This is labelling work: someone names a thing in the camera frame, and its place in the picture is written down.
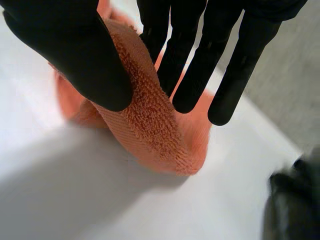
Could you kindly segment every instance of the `black object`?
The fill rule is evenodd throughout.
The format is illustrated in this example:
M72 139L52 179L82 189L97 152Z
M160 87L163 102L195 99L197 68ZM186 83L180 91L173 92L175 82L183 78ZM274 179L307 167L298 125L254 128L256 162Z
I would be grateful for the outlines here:
M98 0L0 0L5 21L26 45L62 72L86 98L121 111L133 96Z
M203 0L137 0L143 24L141 39L155 62L168 31L171 7L172 36L161 61L158 77L168 96L175 88L195 41ZM184 78L173 96L180 113L197 104L227 45L242 10L239 40L226 73L208 111L209 120L224 125L239 99L265 46L275 37L282 21L294 18L307 0L208 0L202 38Z
M270 177L279 240L320 239L320 155L298 159Z

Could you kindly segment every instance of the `white table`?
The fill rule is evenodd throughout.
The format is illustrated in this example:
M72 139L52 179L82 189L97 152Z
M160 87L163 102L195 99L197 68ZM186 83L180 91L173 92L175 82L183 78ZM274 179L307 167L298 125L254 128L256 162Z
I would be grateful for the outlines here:
M1 240L261 239L268 177L301 152L245 96L197 175L155 174L109 132L64 123L47 62L2 17L0 36Z

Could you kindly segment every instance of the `orange towel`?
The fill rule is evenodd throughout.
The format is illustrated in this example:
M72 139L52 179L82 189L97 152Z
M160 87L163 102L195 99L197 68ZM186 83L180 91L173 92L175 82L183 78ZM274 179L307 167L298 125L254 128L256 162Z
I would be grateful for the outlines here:
M121 112L109 111L84 98L55 71L62 114L82 126L109 128L139 163L154 171L195 174L207 154L211 128L207 111L213 96L205 92L192 112L176 112L137 33L113 20L105 24L130 76L132 102Z

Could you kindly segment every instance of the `robotic hand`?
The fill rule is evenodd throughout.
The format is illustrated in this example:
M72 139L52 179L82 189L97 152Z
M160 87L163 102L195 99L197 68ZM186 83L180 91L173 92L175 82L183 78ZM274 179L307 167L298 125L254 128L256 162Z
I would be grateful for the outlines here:
M208 118L213 124L226 124L265 46L276 36L282 21L294 18L306 2L137 0L143 24L141 38L154 62L167 38L171 8L172 35L158 69L160 85L168 96L172 95L180 78L196 38L199 18L205 10L199 47L173 97L175 109L188 113L195 107L244 9L237 45L208 111Z
M306 1L137 0L144 26L141 39L153 62L167 38L171 8L172 36L158 70L160 85L168 96L179 80L206 8L199 47L173 97L176 110L188 113L194 108L245 9L237 45L208 110L213 124L226 124L265 46L282 21L294 18ZM133 91L97 13L98 2L0 0L0 5L7 25L20 40L62 72L83 96L117 112L130 104Z

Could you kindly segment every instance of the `towel fabric texture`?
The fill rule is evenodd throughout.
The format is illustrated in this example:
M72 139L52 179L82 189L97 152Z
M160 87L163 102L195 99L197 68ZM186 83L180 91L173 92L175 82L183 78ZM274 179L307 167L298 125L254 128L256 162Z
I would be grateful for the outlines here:
M129 74L132 102L121 112L109 111L84 98L55 71L62 114L81 126L109 128L140 164L156 172L181 176L197 173L207 154L211 128L207 112L213 96L205 91L193 111L188 114L175 111L172 99L160 87L148 50L137 33L110 19L105 20L105 25Z

